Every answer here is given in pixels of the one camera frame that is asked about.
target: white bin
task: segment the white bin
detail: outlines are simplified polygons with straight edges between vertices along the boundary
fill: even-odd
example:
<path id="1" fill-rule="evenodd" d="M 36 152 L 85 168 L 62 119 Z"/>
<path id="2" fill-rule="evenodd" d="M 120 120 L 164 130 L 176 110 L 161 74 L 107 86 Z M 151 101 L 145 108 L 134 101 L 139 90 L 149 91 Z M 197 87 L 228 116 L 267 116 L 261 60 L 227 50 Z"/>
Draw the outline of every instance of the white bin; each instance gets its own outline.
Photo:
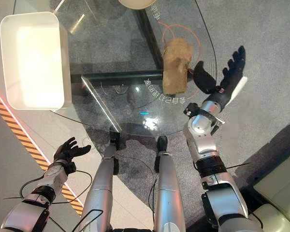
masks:
<path id="1" fill-rule="evenodd" d="M 6 95 L 14 109 L 71 104 L 68 34 L 53 13 L 6 16 L 0 39 Z"/>

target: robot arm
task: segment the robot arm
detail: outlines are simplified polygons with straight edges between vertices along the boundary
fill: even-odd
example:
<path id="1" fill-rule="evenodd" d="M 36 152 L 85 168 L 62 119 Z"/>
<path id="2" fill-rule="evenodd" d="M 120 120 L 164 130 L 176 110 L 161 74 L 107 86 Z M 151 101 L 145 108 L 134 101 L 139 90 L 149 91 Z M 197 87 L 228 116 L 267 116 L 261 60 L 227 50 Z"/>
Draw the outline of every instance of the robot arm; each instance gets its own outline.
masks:
<path id="1" fill-rule="evenodd" d="M 58 148 L 54 162 L 49 165 L 37 187 L 11 209 L 1 225 L 0 232 L 43 231 L 50 215 L 50 205 L 61 193 L 68 175 L 76 171 L 73 157 L 84 155 L 91 149 L 90 145 L 81 148 L 74 146 L 74 140 L 73 137 Z"/>
<path id="2" fill-rule="evenodd" d="M 194 165 L 201 176 L 202 201 L 208 221 L 220 231 L 262 231 L 248 219 L 246 203 L 232 176 L 222 162 L 212 137 L 224 123 L 217 115 L 229 104 L 247 81 L 243 77 L 245 50 L 240 47 L 233 54 L 234 62 L 228 62 L 229 70 L 224 69 L 224 79 L 220 86 L 199 108 L 190 103 L 184 113 L 189 121 L 184 126 L 184 135 Z"/>

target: paper bag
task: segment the paper bag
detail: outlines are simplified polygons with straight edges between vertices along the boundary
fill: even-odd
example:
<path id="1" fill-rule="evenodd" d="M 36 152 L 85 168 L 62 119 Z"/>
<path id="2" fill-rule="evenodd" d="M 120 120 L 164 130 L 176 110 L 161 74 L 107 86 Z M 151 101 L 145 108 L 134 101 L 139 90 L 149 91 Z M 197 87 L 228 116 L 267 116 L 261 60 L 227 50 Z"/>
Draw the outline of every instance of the paper bag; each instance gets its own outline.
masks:
<path id="1" fill-rule="evenodd" d="M 193 47 L 183 38 L 169 41 L 163 53 L 163 93 L 179 94 L 187 89 L 187 71 Z"/>

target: glass tabletop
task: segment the glass tabletop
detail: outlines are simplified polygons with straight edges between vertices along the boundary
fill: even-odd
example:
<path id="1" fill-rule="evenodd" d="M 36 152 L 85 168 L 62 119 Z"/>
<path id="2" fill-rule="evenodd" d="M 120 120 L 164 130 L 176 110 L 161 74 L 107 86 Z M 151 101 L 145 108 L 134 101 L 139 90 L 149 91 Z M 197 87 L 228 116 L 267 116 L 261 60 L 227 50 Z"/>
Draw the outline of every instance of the glass tabletop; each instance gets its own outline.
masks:
<path id="1" fill-rule="evenodd" d="M 206 98 L 191 79 L 197 62 L 204 61 L 205 70 L 217 76 L 214 50 L 195 0 L 157 0 L 140 11 L 118 0 L 15 3 L 15 14 L 35 11 L 53 12 L 68 32 L 72 105 L 54 113 L 76 122 L 143 136 L 175 133 L 188 119 L 185 107 Z M 177 37 L 193 45 L 188 88 L 166 95 L 161 54 Z"/>

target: yellow and black hazard stripe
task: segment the yellow and black hazard stripe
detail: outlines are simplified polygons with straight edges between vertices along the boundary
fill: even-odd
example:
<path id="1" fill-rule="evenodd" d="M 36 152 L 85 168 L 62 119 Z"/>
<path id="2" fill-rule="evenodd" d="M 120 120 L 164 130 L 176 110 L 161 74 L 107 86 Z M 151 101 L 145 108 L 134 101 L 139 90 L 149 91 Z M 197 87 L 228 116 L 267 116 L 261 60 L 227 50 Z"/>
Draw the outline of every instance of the yellow and black hazard stripe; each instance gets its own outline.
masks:
<path id="1" fill-rule="evenodd" d="M 20 125 L 16 117 L 8 109 L 4 101 L 0 98 L 0 116 L 10 127 L 15 136 L 19 139 L 21 144 L 29 152 L 29 154 L 35 159 L 42 170 L 47 170 L 50 161 L 48 161 L 45 156 L 42 155 L 41 150 L 30 138 L 30 136 L 25 132 L 24 128 Z M 62 187 L 62 195 L 67 199 L 67 201 L 73 200 L 76 196 L 73 194 L 67 185 Z M 70 202 L 70 205 L 73 209 L 79 214 L 82 215 L 83 205 L 77 199 Z"/>

